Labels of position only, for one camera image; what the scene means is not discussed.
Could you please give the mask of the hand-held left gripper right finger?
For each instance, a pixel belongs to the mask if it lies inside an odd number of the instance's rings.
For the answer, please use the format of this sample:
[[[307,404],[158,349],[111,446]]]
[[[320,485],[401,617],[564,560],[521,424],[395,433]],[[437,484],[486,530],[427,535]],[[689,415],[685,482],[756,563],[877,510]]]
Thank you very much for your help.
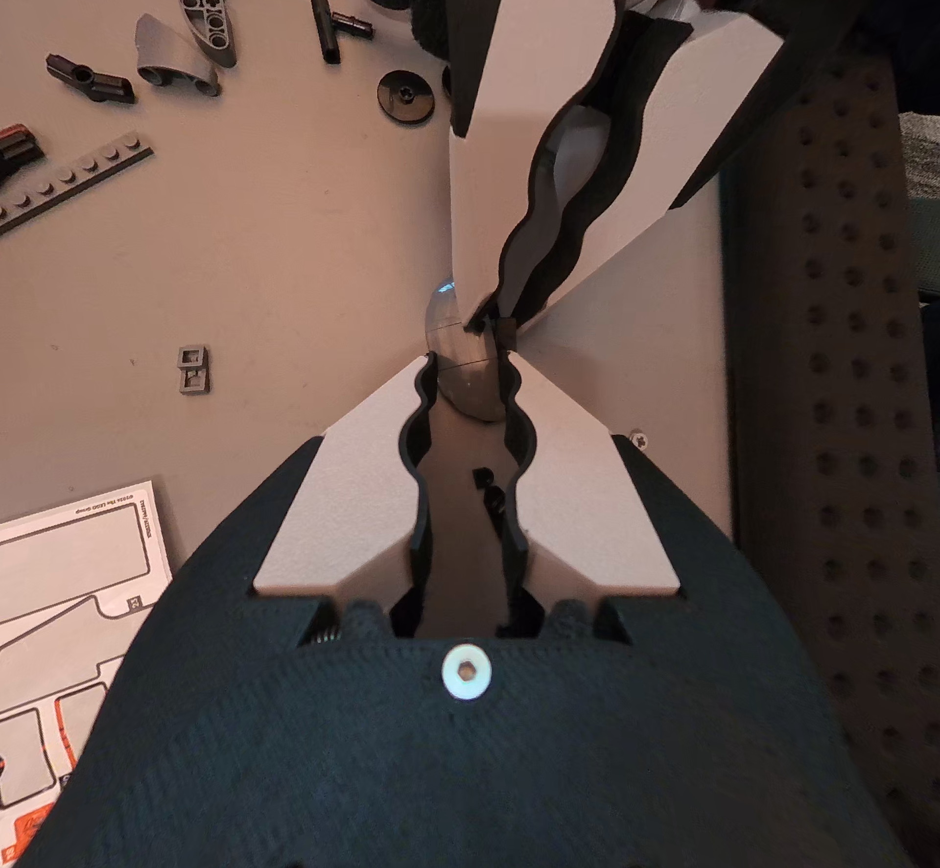
[[[514,351],[499,357],[504,445],[515,466],[501,524],[507,637],[536,637],[558,607],[591,624],[616,598],[672,598],[680,580],[615,436]]]

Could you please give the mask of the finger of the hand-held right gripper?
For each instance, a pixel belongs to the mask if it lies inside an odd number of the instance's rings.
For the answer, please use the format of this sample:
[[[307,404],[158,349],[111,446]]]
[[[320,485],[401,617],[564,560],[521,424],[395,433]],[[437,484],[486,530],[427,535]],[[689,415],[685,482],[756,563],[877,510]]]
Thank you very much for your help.
[[[555,158],[557,233],[503,312],[519,328],[680,208],[721,168],[706,158],[782,39],[746,14],[626,11]]]
[[[563,111],[596,78],[615,0],[448,0],[452,276],[465,328],[504,281],[534,208],[534,169]]]

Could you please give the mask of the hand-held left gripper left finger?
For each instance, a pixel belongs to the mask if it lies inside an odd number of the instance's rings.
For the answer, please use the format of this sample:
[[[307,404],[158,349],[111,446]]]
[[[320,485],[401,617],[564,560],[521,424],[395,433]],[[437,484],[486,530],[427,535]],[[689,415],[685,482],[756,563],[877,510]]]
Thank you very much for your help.
[[[432,562],[429,490],[438,356],[427,353],[323,434],[253,586],[339,608],[377,603],[393,627],[420,626]]]

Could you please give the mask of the grey domed lego assembly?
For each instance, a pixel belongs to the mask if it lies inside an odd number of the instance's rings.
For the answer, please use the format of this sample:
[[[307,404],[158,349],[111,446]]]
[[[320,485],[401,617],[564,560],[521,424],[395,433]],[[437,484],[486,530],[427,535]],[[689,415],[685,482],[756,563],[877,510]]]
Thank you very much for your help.
[[[505,419],[500,392],[500,355],[516,347],[516,321],[485,317],[479,329],[461,321],[453,277],[445,278],[429,298],[426,341],[438,357],[438,387],[460,414],[487,424]]]

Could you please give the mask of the black round lego dish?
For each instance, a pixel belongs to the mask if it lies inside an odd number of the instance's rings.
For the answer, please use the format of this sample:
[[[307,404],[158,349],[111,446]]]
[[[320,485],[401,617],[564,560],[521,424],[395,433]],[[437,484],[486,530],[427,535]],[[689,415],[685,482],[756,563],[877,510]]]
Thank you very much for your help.
[[[388,71],[380,78],[377,101],[388,118],[402,125],[428,121],[436,106],[428,81],[422,75],[404,69]]]

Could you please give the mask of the lego sticker sheet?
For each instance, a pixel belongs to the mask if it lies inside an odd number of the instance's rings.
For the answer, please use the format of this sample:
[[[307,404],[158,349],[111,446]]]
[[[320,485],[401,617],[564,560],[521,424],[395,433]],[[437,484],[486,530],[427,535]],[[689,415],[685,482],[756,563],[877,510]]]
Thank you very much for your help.
[[[2,524],[2,866],[69,782],[171,579],[149,480]]]

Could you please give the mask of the grey curved lego panel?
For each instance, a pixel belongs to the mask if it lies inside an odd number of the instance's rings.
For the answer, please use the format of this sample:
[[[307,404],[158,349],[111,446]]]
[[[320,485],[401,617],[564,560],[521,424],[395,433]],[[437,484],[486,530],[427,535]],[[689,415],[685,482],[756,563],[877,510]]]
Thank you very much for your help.
[[[202,95],[221,94],[212,62],[174,29],[151,14],[138,17],[135,26],[137,72],[154,87],[186,80]]]

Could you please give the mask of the long grey lego plate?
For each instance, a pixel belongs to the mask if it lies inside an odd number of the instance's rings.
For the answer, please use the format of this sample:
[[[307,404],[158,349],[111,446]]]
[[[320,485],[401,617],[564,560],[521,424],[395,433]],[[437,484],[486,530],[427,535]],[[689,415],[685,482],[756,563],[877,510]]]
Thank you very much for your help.
[[[155,154],[136,131],[86,152],[67,164],[48,165],[1,192],[1,236],[5,236]]]

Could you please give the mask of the dark grey curved technic beam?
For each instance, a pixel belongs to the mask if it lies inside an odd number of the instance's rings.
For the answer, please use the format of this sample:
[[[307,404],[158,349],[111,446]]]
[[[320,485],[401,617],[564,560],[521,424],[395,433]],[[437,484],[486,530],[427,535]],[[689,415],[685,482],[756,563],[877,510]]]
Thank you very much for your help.
[[[224,0],[179,0],[197,47],[216,65],[231,69],[238,58]]]

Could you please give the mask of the black angled technic connector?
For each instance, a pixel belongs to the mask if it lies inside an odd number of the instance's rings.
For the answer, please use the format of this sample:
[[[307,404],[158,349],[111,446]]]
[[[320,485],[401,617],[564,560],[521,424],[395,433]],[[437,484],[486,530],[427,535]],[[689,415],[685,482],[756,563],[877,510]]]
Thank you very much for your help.
[[[57,54],[46,56],[45,67],[58,81],[95,103],[135,104],[134,88],[126,77],[99,73],[88,65],[74,63]]]

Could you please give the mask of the black connector with brown pin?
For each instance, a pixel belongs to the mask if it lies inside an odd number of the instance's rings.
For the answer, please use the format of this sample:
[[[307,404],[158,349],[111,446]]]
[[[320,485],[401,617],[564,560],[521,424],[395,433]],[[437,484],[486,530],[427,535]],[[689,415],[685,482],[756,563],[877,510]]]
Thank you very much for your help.
[[[1,183],[44,157],[33,132],[22,123],[1,129]]]

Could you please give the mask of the small grey lego bracket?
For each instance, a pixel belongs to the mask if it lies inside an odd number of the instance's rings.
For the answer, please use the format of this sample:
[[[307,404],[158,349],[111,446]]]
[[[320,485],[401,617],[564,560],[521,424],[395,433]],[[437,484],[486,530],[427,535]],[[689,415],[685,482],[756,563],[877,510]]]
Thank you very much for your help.
[[[208,394],[211,388],[207,345],[183,345],[178,350],[179,392],[185,396]]]

